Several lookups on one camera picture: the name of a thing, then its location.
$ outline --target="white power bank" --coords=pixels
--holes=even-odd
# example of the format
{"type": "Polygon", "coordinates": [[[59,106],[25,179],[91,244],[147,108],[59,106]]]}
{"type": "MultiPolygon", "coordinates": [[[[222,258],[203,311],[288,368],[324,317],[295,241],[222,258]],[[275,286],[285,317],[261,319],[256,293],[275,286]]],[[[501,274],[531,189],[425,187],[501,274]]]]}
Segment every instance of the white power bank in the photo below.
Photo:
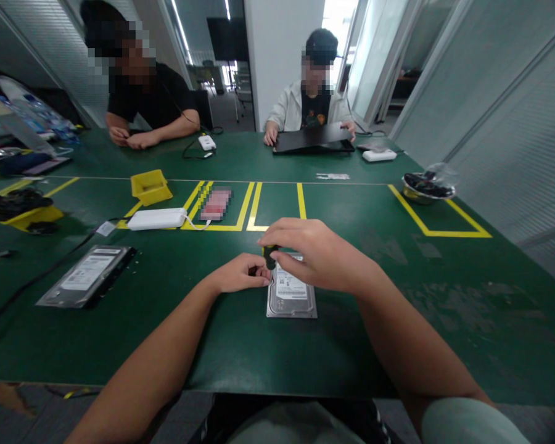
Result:
{"type": "Polygon", "coordinates": [[[397,153],[392,150],[386,150],[383,152],[376,151],[364,151],[362,157],[369,162],[380,162],[382,160],[393,160],[397,158],[397,153]]]}
{"type": "Polygon", "coordinates": [[[197,140],[199,140],[199,143],[204,151],[216,149],[216,144],[210,136],[201,136],[197,140]]]}
{"type": "Polygon", "coordinates": [[[128,222],[132,231],[180,227],[185,222],[185,208],[167,208],[166,210],[143,210],[133,215],[128,222]]]}

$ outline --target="stainless steel bowl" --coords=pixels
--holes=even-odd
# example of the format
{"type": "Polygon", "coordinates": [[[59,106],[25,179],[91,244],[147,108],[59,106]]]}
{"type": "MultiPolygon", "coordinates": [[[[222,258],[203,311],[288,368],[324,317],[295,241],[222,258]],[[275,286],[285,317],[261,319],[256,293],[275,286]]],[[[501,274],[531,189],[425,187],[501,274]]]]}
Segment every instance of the stainless steel bowl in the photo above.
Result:
{"type": "Polygon", "coordinates": [[[454,187],[452,187],[452,194],[449,195],[448,197],[434,197],[434,196],[429,196],[427,194],[423,194],[422,192],[419,192],[415,188],[408,185],[407,182],[405,181],[405,177],[402,177],[401,180],[403,181],[403,195],[407,199],[419,205],[432,205],[432,204],[435,204],[436,202],[439,202],[440,200],[452,199],[454,196],[456,196],[456,188],[454,187]]]}

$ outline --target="laptop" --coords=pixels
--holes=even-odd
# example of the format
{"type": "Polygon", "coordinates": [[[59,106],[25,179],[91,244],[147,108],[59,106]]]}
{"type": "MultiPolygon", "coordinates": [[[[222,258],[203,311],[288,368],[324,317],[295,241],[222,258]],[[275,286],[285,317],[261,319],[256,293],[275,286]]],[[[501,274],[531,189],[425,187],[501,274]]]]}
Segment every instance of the laptop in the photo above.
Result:
{"type": "Polygon", "coordinates": [[[323,154],[353,152],[352,135],[340,123],[279,133],[273,154],[323,154]]]}

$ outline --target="screwdriver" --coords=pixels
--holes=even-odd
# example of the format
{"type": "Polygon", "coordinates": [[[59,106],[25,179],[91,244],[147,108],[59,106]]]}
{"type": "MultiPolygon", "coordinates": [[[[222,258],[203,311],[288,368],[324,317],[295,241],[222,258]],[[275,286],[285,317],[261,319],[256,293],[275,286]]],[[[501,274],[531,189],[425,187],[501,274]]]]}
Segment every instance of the screwdriver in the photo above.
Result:
{"type": "Polygon", "coordinates": [[[267,247],[263,247],[263,257],[265,258],[268,270],[273,270],[276,267],[276,260],[273,259],[270,254],[277,250],[279,250],[279,245],[268,245],[267,247]]]}

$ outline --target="green workbench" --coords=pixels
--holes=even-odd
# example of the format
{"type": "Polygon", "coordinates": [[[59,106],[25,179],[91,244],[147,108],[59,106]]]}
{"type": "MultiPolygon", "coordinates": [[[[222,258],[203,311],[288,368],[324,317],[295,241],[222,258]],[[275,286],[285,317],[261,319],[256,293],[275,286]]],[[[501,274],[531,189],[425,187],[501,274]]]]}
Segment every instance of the green workbench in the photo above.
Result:
{"type": "MultiPolygon", "coordinates": [[[[0,380],[105,384],[197,281],[238,253],[260,253],[263,227],[302,215],[323,220],[378,261],[493,400],[555,406],[555,280],[459,199],[407,203],[396,192],[400,178],[420,170],[407,155],[385,163],[367,163],[361,152],[275,157],[262,134],[214,139],[216,156],[184,160],[191,139],[133,151],[113,145],[105,131],[90,131],[73,162],[37,184],[56,191],[55,205],[67,214],[59,232],[31,236],[0,224],[0,251],[18,250],[0,258],[1,305],[104,220],[136,211],[131,175],[163,170],[173,198],[148,209],[188,204],[191,212],[210,181],[233,190],[226,219],[209,231],[121,227],[96,236],[27,290],[0,319],[0,380]],[[317,173],[350,179],[326,181],[317,173]],[[94,244],[139,253],[94,308],[34,306],[94,244]]],[[[7,186],[19,180],[0,179],[0,189],[7,186]]],[[[393,396],[354,299],[322,289],[316,299],[318,319],[268,319],[266,289],[222,295],[185,388],[393,396]]]]}

